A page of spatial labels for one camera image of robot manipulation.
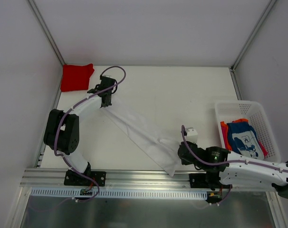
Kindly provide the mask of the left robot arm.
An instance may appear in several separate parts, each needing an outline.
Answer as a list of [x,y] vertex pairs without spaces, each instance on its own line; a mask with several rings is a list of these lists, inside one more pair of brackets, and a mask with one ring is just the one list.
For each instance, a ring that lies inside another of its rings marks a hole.
[[69,168],[75,172],[75,180],[80,185],[91,181],[89,162],[78,150],[80,141],[80,123],[94,111],[111,105],[113,90],[117,81],[107,76],[100,76],[100,84],[87,92],[85,98],[67,110],[52,109],[44,134],[44,144],[49,146],[56,156],[62,157]]

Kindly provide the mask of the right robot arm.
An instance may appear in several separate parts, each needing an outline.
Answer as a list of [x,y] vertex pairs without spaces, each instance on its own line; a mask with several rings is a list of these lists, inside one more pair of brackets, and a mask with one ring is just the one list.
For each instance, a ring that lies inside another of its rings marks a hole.
[[177,154],[182,165],[193,165],[200,170],[198,175],[190,176],[191,186],[195,188],[262,188],[288,199],[288,161],[273,163],[247,158],[217,146],[199,148],[189,141],[180,144]]

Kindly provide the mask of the white t-shirt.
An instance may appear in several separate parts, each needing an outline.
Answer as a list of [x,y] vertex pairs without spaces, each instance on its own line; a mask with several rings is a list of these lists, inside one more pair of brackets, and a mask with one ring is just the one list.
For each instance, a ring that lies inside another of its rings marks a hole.
[[174,175],[179,165],[177,151],[180,143],[177,140],[117,96],[103,113],[169,176]]

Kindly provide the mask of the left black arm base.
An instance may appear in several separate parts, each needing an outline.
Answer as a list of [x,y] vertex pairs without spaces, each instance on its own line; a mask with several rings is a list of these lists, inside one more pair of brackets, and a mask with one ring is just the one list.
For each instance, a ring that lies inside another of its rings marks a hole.
[[[104,187],[106,181],[105,171],[92,171],[87,169],[83,175],[93,179],[99,186]],[[81,177],[79,174],[72,170],[68,170],[65,174],[64,185],[65,186],[89,186],[92,181],[87,178]]]

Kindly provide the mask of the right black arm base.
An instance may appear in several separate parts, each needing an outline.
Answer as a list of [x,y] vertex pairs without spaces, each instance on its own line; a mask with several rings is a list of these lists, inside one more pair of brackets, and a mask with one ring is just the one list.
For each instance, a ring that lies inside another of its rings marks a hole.
[[228,189],[229,185],[220,183],[219,173],[191,173],[189,174],[189,183],[191,188],[195,189]]

